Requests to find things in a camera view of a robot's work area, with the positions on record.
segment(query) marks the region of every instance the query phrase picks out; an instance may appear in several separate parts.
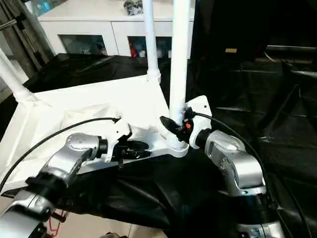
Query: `floor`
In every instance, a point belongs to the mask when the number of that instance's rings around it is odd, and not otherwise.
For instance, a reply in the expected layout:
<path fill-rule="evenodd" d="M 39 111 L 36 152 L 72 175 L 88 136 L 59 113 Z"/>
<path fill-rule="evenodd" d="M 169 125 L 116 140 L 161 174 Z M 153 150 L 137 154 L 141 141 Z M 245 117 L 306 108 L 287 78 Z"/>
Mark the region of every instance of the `floor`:
<path fill-rule="evenodd" d="M 10 202 L 11 199 L 0 197 L 0 211 Z M 52 229 L 55 229 L 57 224 L 57 221 L 52 219 Z M 73 213 L 70 213 L 66 222 L 60 225 L 56 238 L 99 238 L 108 232 L 129 238 L 166 238 L 165 234 L 158 229 Z"/>

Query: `white frame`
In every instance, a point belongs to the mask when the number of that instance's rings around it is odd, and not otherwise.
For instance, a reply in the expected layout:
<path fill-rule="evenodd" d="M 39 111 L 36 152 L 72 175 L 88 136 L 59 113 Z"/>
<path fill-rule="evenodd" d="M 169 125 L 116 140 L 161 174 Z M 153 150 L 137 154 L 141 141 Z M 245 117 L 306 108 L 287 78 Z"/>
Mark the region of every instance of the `white frame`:
<path fill-rule="evenodd" d="M 67 53 L 59 35 L 101 35 L 109 56 L 117 55 L 113 30 L 109 21 L 42 21 L 41 25 L 52 51 Z"/>
<path fill-rule="evenodd" d="M 129 36 L 146 36 L 145 23 L 143 21 L 120 21 L 111 22 L 114 36 L 117 42 L 118 52 L 121 56 L 131 56 L 128 37 Z M 173 23 L 171 21 L 156 21 L 154 22 L 156 37 L 172 37 Z M 188 48 L 187 58 L 190 58 L 192 35 L 192 21 L 189 22 Z"/>

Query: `black fabric backdrop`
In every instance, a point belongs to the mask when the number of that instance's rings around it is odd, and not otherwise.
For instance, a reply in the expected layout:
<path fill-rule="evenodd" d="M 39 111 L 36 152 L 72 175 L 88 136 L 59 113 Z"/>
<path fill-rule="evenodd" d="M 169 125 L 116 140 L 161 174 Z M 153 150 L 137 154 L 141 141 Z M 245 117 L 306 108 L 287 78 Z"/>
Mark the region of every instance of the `black fabric backdrop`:
<path fill-rule="evenodd" d="M 160 61 L 159 66 L 168 101 L 170 61 Z M 315 69 L 298 65 L 292 70 Z M 146 71 L 144 59 L 58 55 L 26 86 L 38 92 L 143 75 Z M 294 73 L 278 63 L 224 63 L 217 68 L 189 63 L 187 81 L 188 100 L 206 95 L 213 116 L 257 149 L 293 237 L 307 237 L 307 233 L 282 182 L 295 194 L 317 236 L 314 74 Z M 15 107 L 12 97 L 0 104 L 0 136 Z M 222 177 L 212 162 L 202 151 L 190 150 L 181 159 L 161 156 L 78 176 L 59 207 L 157 227 L 169 237 L 235 237 L 228 200 L 217 192 L 222 186 Z"/>

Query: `black cable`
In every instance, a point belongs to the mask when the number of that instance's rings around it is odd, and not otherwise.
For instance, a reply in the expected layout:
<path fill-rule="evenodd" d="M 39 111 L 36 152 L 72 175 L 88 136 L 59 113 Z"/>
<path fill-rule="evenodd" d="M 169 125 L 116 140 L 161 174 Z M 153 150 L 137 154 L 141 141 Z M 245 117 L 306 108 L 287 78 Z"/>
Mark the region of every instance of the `black cable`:
<path fill-rule="evenodd" d="M 301 219 L 302 219 L 302 221 L 303 221 L 303 223 L 304 223 L 304 225 L 305 225 L 305 229 L 307 230 L 308 237 L 309 237 L 309 238 L 313 238 L 312 231 L 311 231 L 311 229 L 310 229 L 310 227 L 309 227 L 309 225 L 308 225 L 308 221 L 307 221 L 307 219 L 306 219 L 306 216 L 305 216 L 305 214 L 304 214 L 304 212 L 303 212 L 301 206 L 299 205 L 299 203 L 298 203 L 298 201 L 297 201 L 295 195 L 294 195 L 293 192 L 291 191 L 290 187 L 287 185 L 287 183 L 286 183 L 286 181 L 284 180 L 284 178 L 283 178 L 282 176 L 279 176 L 278 174 L 277 174 L 277 177 L 280 179 L 282 185 L 286 188 L 286 190 L 287 190 L 288 194 L 291 196 L 291 199 L 293 200 L 293 202 L 294 202 L 294 204 L 295 204 L 297 210 L 299 211 L 299 215 L 300 215 L 300 217 L 301 217 Z"/>
<path fill-rule="evenodd" d="M 18 166 L 18 164 L 20 164 L 25 157 L 27 157 L 32 151 L 34 151 L 36 148 L 38 148 L 40 145 L 42 145 L 43 143 L 45 143 L 46 141 L 48 141 L 49 139 L 53 138 L 54 136 L 57 136 L 61 133 L 63 133 L 64 131 L 67 131 L 69 129 L 72 129 L 74 127 L 77 127 L 79 125 L 82 124 L 86 124 L 92 121 L 98 121 L 98 120 L 112 120 L 113 122 L 117 122 L 120 119 L 116 119 L 116 118 L 94 118 L 94 119 L 89 119 L 89 120 L 85 120 L 79 123 L 76 123 L 74 125 L 70 125 L 62 130 L 59 130 L 55 133 L 53 133 L 52 135 L 49 135 L 48 137 L 44 138 L 43 140 L 41 140 L 39 143 L 37 143 L 36 145 L 34 145 L 31 149 L 29 149 L 27 152 L 24 153 L 24 155 L 22 155 L 14 164 L 13 166 L 9 169 L 9 171 L 6 173 L 6 175 L 3 177 L 3 180 L 0 183 L 0 192 L 2 191 L 6 181 L 8 180 L 9 176 L 11 175 L 11 173 L 13 172 L 13 170 Z"/>
<path fill-rule="evenodd" d="M 266 179 L 267 176 L 266 176 L 266 171 L 265 171 L 264 164 L 263 164 L 263 162 L 262 162 L 260 156 L 259 156 L 258 153 L 256 152 L 256 150 L 253 148 L 253 146 L 252 146 L 248 141 L 246 141 L 246 140 L 245 140 L 239 133 L 237 133 L 234 129 L 232 129 L 232 128 L 229 127 L 227 124 L 223 123 L 222 121 L 220 121 L 220 120 L 218 120 L 218 119 L 216 119 L 216 118 L 213 118 L 213 117 L 211 117 L 211 116 L 209 116 L 209 115 L 206 115 L 206 114 L 197 113 L 197 112 L 193 112 L 193 114 L 196 115 L 196 116 L 208 118 L 208 119 L 210 119 L 210 120 L 212 120 L 212 121 L 215 121 L 216 123 L 220 124 L 221 126 L 227 128 L 227 129 L 230 130 L 232 133 L 234 133 L 235 136 L 237 136 L 243 143 L 245 143 L 245 144 L 249 147 L 249 149 L 252 150 L 252 152 L 253 152 L 254 155 L 256 156 L 256 159 L 257 159 L 257 161 L 259 162 L 259 164 L 260 164 L 260 166 L 261 166 L 261 168 L 262 168 L 264 180 L 267 181 L 267 179 Z M 296 208 L 297 208 L 297 210 L 298 210 L 298 213 L 299 213 L 299 215 L 300 215 L 300 217 L 301 217 L 301 219 L 302 219 L 303 225 L 305 226 L 305 229 L 307 230 L 307 233 L 308 233 L 308 235 L 309 235 L 309 238 L 313 238 L 311 229 L 310 229 L 310 227 L 309 227 L 309 225 L 308 225 L 308 222 L 307 222 L 307 219 L 306 219 L 306 217 L 305 217 L 305 215 L 304 215 L 304 212 L 303 212 L 303 210 L 301 209 L 301 206 L 299 205 L 299 203 L 298 203 L 298 201 L 297 201 L 295 195 L 293 194 L 293 192 L 291 191 L 291 189 L 288 187 L 288 185 L 286 184 L 286 182 L 284 181 L 284 179 L 281 178 L 279 175 L 277 175 L 277 176 L 279 177 L 279 179 L 281 180 L 283 186 L 286 188 L 288 194 L 290 195 L 291 199 L 292 199 L 293 202 L 295 203 L 295 206 L 296 206 Z M 272 195 L 271 195 L 269 189 L 268 189 L 268 193 L 269 193 L 269 195 L 270 195 L 270 197 L 271 197 L 271 199 L 272 199 L 272 201 L 273 201 L 273 197 L 272 197 Z M 278 213 L 278 216 L 281 218 L 281 215 L 280 215 L 279 211 L 276 210 L 276 212 Z M 289 230 L 289 228 L 287 227 L 285 221 L 284 221 L 284 220 L 281 220 L 281 221 L 284 223 L 284 225 L 285 225 L 285 227 L 286 227 L 288 233 L 290 234 L 290 236 L 293 237 L 292 234 L 291 234 L 291 232 L 290 232 L 290 230 Z"/>

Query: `white cabinet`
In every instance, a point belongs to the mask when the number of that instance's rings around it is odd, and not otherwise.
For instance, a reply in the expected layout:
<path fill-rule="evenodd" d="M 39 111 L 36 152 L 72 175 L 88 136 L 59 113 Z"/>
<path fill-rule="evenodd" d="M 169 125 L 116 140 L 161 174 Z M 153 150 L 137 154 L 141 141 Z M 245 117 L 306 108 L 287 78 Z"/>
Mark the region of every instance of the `white cabinet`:
<path fill-rule="evenodd" d="M 109 21 L 42 21 L 41 25 L 55 54 L 118 54 Z"/>
<path fill-rule="evenodd" d="M 171 51 L 173 0 L 153 0 L 158 57 Z M 189 22 L 190 57 L 195 0 Z M 120 0 L 68 0 L 38 17 L 55 54 L 146 56 L 143 15 L 128 16 Z"/>
<path fill-rule="evenodd" d="M 133 50 L 139 52 L 145 50 L 145 24 L 144 22 L 112 22 L 112 28 L 121 56 L 131 56 Z M 157 37 L 158 57 L 168 56 L 171 50 L 171 39 L 173 23 L 171 21 L 155 22 L 155 33 Z M 189 23 L 189 46 L 187 49 L 190 57 L 193 34 L 193 22 Z"/>

